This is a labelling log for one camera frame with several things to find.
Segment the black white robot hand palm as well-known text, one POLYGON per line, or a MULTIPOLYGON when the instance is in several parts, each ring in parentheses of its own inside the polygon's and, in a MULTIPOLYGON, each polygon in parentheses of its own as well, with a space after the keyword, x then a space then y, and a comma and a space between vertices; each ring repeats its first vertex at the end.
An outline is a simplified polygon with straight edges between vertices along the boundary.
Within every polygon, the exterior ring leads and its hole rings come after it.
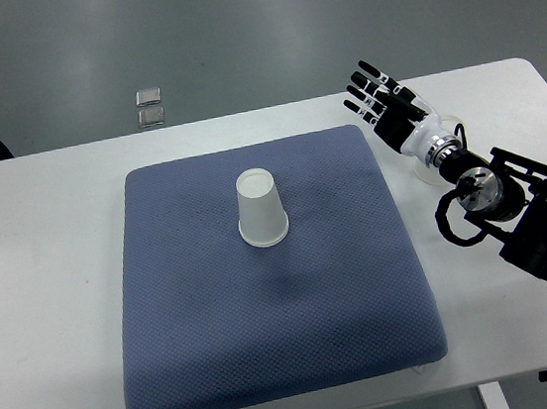
MULTIPOLYGON (((431 115, 431 107, 422 98, 416 96, 413 103, 426 110, 426 117, 431 115)), ((384 112, 379 115, 374 130, 387 146, 396 153, 401 153, 404 143, 413 140, 416 136, 415 130, 419 123, 407 119, 402 105, 395 97, 389 104, 385 105, 384 112)))

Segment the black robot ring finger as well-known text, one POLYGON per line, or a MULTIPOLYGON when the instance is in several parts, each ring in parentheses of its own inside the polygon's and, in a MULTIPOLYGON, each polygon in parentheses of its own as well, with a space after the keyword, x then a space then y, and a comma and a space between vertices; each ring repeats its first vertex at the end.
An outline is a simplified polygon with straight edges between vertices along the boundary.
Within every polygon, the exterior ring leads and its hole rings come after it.
POLYGON ((385 105, 379 102, 376 98, 370 95, 367 92, 354 87, 353 85, 348 85, 346 90, 356 99, 359 99, 363 104, 365 104, 365 110, 371 111, 374 115, 381 115, 384 112, 385 105))

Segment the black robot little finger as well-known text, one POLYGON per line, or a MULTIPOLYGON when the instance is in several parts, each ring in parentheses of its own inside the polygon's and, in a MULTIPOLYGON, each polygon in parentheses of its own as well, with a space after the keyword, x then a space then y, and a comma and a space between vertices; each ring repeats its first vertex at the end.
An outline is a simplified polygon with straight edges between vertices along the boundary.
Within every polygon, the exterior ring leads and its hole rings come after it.
POLYGON ((363 106, 359 106, 348 99, 343 102, 343 105, 372 126, 378 122, 379 113, 375 109, 375 106, 377 105, 375 100, 369 100, 363 106))

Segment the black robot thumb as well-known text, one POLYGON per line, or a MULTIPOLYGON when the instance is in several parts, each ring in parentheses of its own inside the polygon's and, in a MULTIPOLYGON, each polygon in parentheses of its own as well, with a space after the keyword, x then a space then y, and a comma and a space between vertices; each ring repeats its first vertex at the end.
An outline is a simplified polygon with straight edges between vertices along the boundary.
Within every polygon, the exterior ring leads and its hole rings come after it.
POLYGON ((392 95, 402 105, 408 120, 421 122, 426 117, 426 110, 414 104, 416 95, 408 87, 397 84, 392 90, 392 95))

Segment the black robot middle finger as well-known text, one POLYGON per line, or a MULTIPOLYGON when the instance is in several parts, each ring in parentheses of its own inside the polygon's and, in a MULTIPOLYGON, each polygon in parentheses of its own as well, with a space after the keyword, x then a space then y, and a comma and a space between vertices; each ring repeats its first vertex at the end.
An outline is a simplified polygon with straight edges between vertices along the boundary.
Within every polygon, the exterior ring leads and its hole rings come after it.
POLYGON ((381 86, 378 86, 374 81, 368 79, 359 71, 353 72, 350 80, 356 87, 363 90, 364 92, 369 93, 379 102, 382 102, 383 99, 389 97, 389 91, 387 91, 385 88, 382 88, 381 86))

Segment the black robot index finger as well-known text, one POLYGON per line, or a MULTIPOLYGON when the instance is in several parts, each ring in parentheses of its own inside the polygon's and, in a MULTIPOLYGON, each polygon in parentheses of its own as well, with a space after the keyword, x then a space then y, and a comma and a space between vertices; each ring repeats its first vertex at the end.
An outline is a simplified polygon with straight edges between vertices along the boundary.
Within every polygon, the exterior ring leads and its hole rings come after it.
POLYGON ((358 66, 366 77, 374 81, 378 86, 381 86, 392 93, 400 91, 401 87, 398 82, 392 79, 388 74, 377 69, 374 65, 371 65, 362 59, 358 61, 358 66))

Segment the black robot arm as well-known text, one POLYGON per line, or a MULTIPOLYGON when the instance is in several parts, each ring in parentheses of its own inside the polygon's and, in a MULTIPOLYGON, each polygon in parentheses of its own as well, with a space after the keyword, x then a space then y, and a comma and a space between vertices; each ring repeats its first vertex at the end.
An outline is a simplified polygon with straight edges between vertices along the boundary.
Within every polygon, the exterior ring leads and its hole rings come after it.
POLYGON ((547 165, 499 148, 485 160, 468 148, 463 126, 446 130, 409 87, 364 60, 358 66, 344 105, 391 150, 453 185, 435 212, 442 237, 471 247, 492 236, 505 261, 547 281, 547 165))

